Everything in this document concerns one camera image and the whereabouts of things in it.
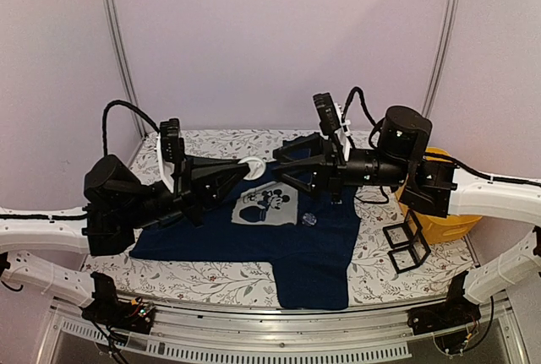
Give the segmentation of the round white blue brooch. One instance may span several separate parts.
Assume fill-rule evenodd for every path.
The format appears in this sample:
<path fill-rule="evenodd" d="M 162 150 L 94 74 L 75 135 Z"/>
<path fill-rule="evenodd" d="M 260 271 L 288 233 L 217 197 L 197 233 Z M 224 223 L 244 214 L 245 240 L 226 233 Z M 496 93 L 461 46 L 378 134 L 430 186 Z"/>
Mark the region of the round white blue brooch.
<path fill-rule="evenodd" d="M 307 227 L 313 227 L 317 224 L 318 220 L 317 220 L 317 217 L 312 214 L 312 213 L 309 213 L 309 212 L 306 212 L 303 214 L 302 218 L 301 218 L 301 222 L 303 225 L 307 226 Z"/>

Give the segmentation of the navy blue printed t-shirt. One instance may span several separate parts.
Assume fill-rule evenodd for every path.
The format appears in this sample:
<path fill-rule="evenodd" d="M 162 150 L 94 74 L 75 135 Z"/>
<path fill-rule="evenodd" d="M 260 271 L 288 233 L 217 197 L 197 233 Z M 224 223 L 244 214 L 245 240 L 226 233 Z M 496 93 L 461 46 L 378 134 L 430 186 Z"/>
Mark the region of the navy blue printed t-shirt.
<path fill-rule="evenodd" d="M 203 225 L 189 220 L 142 230 L 131 258 L 166 262 L 269 263 L 281 307 L 342 310 L 349 305 L 347 269 L 360 219 L 356 188 L 342 190 L 334 203 L 328 193 L 311 198 L 276 181 L 268 163 L 265 174 L 242 181 Z M 301 218 L 309 212 L 317 224 Z"/>

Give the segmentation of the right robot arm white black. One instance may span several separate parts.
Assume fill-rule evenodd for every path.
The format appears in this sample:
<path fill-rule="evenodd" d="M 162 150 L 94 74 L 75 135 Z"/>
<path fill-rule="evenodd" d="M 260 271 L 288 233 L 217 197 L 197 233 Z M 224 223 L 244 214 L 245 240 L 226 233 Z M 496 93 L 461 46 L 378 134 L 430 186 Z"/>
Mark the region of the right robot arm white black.
<path fill-rule="evenodd" d="M 338 200 L 344 187 L 395 187 L 411 211 L 423 215 L 480 215 L 521 221 L 532 230 L 488 263 L 459 274 L 437 319 L 456 326 L 470 311 L 509 285 L 540 269 L 540 184 L 517 177 L 475 171 L 445 155 L 427 153 L 430 120 L 406 106 L 392 106 L 373 128 L 370 149 L 354 149 L 340 139 L 345 131 L 336 110 L 318 106 L 320 133 L 303 136 L 274 150 L 276 177 L 291 187 Z"/>

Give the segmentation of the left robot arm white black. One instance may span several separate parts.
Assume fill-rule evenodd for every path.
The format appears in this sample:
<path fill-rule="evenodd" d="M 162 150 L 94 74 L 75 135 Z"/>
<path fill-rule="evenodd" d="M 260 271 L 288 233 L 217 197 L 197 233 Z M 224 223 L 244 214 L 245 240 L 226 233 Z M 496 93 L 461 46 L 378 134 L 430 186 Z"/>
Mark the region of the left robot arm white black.
<path fill-rule="evenodd" d="M 71 271 L 32 255 L 34 250 L 60 250 L 92 256 L 116 255 L 134 243 L 134 232 L 175 219 L 203 223 L 249 176 L 249 162 L 188 158 L 172 175 L 144 185 L 115 155 L 99 159 L 85 175 L 84 208 L 57 212 L 8 212 L 1 215 L 1 253 L 6 260 L 1 279 L 35 285 L 42 292 L 87 308 L 108 325 L 120 324 L 125 306 L 107 293 L 108 277 Z"/>

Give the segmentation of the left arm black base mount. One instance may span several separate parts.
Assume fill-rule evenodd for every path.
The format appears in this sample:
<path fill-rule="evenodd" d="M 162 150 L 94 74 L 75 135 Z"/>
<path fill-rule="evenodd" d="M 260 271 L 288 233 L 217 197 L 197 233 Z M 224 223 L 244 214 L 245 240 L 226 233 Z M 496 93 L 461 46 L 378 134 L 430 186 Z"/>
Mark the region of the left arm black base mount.
<path fill-rule="evenodd" d="M 93 272 L 90 274 L 94 290 L 88 307 L 82 308 L 82 318 L 109 328 L 122 329 L 138 334 L 149 334 L 156 316 L 156 306 L 136 297 L 130 302 L 121 301 L 111 277 Z"/>

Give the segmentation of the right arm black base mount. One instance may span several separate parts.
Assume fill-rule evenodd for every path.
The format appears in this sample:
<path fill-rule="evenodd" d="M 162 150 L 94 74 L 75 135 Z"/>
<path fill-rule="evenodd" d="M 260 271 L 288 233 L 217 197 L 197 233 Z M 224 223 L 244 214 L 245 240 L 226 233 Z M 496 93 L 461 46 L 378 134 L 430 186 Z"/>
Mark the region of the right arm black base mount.
<path fill-rule="evenodd" d="M 468 272 L 456 275 L 443 302 L 407 311 L 407 326 L 415 335 L 427 334 L 473 323 L 481 318 L 479 305 L 466 299 L 464 283 Z"/>

